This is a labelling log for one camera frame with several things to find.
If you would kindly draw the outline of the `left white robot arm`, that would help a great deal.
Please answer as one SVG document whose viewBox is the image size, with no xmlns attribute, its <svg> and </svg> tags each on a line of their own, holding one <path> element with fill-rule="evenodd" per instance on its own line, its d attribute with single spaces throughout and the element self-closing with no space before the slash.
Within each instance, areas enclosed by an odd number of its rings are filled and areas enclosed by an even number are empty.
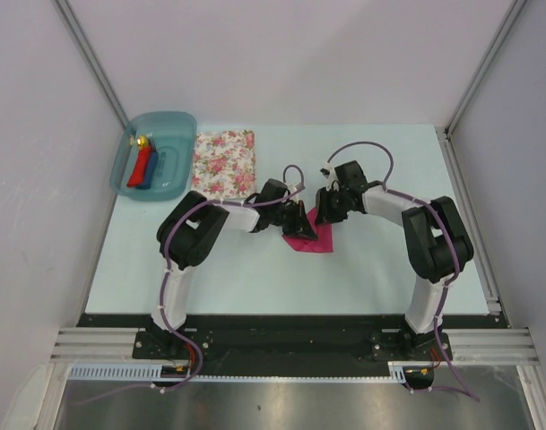
<svg viewBox="0 0 546 430">
<path fill-rule="evenodd" d="M 177 329 L 186 321 L 195 269 L 206 260 L 223 230 L 258 233 L 276 226 L 289 239 L 317 241 L 304 203 L 297 198 L 303 189 L 302 184 L 291 190 L 283 182 L 270 179 L 259 193 L 241 201 L 211 200 L 197 191 L 183 198 L 157 231 L 165 267 L 157 308 L 146 329 L 157 352 L 172 358 L 182 348 L 192 348 Z"/>
</svg>

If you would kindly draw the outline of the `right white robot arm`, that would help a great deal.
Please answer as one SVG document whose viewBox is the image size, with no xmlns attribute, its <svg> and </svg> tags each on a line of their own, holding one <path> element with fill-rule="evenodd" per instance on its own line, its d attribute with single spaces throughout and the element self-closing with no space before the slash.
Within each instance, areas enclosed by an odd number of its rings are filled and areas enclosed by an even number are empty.
<svg viewBox="0 0 546 430">
<path fill-rule="evenodd" d="M 441 342 L 447 293 L 474 256 L 455 202 L 447 196 L 425 201 L 382 181 L 369 182 L 356 161 L 336 168 L 325 165 L 321 173 L 327 184 L 316 192 L 317 225 L 342 222 L 355 211 L 403 229 L 415 284 L 404 322 L 389 349 L 409 359 L 422 358 Z"/>
</svg>

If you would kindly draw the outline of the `magenta paper napkin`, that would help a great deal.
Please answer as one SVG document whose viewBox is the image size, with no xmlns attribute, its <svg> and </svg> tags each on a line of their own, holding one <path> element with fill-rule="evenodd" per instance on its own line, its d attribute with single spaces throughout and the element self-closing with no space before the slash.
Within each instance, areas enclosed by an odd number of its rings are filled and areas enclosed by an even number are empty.
<svg viewBox="0 0 546 430">
<path fill-rule="evenodd" d="M 314 232 L 318 236 L 317 240 L 306 238 L 295 238 L 283 235 L 283 240 L 296 252 L 309 254 L 331 254 L 334 251 L 333 225 L 316 225 L 316 208 L 307 213 L 307 219 Z"/>
</svg>

